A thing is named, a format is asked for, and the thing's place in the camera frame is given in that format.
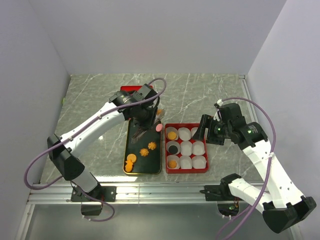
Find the metal tongs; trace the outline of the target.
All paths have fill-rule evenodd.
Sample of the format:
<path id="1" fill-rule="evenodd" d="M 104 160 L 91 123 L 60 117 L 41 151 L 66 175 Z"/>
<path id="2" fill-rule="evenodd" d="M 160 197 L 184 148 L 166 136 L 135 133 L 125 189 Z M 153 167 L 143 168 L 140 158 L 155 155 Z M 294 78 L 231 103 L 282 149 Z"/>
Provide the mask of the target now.
<path id="1" fill-rule="evenodd" d="M 143 129 L 142 127 L 138 126 L 136 122 L 134 122 L 133 127 L 136 128 L 136 130 L 133 134 L 133 137 L 131 138 L 131 143 L 135 144 L 147 132 L 155 132 L 157 125 L 161 123 L 162 122 L 160 119 L 156 119 L 150 128 Z"/>

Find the orange flower cookie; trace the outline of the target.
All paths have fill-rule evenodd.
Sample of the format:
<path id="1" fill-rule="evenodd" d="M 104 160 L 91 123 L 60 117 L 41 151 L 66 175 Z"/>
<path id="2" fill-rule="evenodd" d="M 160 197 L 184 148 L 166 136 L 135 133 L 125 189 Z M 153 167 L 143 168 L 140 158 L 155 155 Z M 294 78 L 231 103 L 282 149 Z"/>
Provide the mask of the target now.
<path id="1" fill-rule="evenodd" d="M 149 142 L 147 147 L 149 150 L 155 150 L 157 148 L 157 144 L 155 142 Z"/>

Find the round dotted orange cookie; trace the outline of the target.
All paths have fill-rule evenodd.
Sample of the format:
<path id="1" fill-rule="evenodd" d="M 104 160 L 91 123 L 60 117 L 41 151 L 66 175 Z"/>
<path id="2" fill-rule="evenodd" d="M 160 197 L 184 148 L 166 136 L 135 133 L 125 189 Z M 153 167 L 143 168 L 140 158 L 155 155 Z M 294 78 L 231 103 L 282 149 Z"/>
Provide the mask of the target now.
<path id="1" fill-rule="evenodd" d="M 174 131 L 170 131 L 167 133 L 167 138 L 171 141 L 175 141 L 177 139 L 177 134 Z"/>

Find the black sandwich cookie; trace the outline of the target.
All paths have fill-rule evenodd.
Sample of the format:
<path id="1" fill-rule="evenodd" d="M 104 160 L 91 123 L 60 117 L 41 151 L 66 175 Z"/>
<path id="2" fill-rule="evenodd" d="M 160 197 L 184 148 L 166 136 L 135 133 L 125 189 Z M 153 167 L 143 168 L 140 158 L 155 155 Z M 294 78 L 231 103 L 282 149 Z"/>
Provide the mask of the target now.
<path id="1" fill-rule="evenodd" d="M 170 154 L 176 155 L 179 153 L 179 148 L 176 145 L 171 145 L 168 147 L 168 152 Z"/>

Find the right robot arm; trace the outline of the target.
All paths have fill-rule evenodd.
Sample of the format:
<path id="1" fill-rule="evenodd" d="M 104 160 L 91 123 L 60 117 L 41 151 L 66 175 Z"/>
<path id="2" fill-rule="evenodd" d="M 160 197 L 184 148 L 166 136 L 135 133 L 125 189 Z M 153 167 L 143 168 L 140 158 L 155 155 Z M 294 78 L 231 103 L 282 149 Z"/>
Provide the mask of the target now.
<path id="1" fill-rule="evenodd" d="M 292 182 L 274 153 L 274 146 L 257 122 L 247 123 L 237 103 L 215 104 L 214 116 L 202 115 L 193 140 L 222 146 L 231 140 L 250 159 L 264 180 L 258 189 L 233 173 L 220 180 L 219 188 L 207 196 L 231 200 L 239 198 L 258 210 L 266 225 L 274 232 L 303 221 L 317 206 Z"/>

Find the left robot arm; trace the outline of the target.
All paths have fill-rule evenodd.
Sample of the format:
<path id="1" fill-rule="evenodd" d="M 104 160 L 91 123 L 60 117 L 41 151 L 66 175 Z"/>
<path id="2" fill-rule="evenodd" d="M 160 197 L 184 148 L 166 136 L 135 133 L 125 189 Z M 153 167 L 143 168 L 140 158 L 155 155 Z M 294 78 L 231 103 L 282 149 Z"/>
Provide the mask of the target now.
<path id="1" fill-rule="evenodd" d="M 76 184 L 89 201 L 101 200 L 101 184 L 79 160 L 83 150 L 101 135 L 118 124 L 132 120 L 136 143 L 156 123 L 160 94 L 149 84 L 137 91 L 117 91 L 108 102 L 89 119 L 61 136 L 53 134 L 47 139 L 48 156 L 66 181 Z"/>

